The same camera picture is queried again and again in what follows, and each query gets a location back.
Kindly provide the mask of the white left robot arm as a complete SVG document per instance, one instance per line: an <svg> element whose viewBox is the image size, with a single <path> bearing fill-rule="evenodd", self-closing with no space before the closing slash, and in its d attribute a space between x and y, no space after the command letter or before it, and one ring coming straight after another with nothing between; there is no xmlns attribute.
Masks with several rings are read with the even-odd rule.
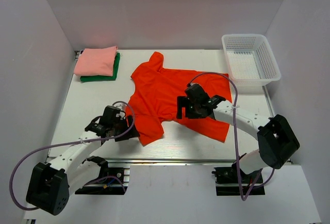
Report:
<svg viewBox="0 0 330 224"><path fill-rule="evenodd" d="M33 168L26 201L56 216L63 211L69 197L87 185L114 182L123 185L117 173L108 171L108 162L93 152L108 140L122 141L138 136L132 115L109 122L101 116L94 118L76 145Z"/></svg>

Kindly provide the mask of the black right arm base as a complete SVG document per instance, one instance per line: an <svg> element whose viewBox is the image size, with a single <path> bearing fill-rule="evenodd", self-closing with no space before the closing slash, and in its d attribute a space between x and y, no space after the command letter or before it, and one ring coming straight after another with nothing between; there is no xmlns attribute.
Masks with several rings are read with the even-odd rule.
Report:
<svg viewBox="0 0 330 224"><path fill-rule="evenodd" d="M240 172L240 180L243 195L261 196L265 194L263 178L260 170L267 165L261 159L259 150L245 153L239 158L240 170L237 163L227 167L215 167L212 174L216 182L217 196L240 196L237 172Z"/></svg>

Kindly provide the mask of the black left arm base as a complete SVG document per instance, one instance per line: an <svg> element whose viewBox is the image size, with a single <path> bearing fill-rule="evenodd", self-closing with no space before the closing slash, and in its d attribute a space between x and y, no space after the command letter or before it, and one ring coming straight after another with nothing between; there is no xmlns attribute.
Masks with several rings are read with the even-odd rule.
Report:
<svg viewBox="0 0 330 224"><path fill-rule="evenodd" d="M89 180L75 195L124 195L129 183L129 166L116 166L104 158L91 156L91 162L98 169L97 178Z"/></svg>

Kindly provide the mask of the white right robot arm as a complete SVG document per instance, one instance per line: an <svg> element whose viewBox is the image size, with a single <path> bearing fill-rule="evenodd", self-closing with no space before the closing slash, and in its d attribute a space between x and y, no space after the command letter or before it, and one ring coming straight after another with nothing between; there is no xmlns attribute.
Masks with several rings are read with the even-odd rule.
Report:
<svg viewBox="0 0 330 224"><path fill-rule="evenodd" d="M215 95L200 102L185 96L177 97L177 118L212 117L216 122L236 126L258 142L258 149L239 159L240 172L248 175L265 167L280 169L300 148L287 119L281 115L265 117L242 108L235 108L225 98Z"/></svg>

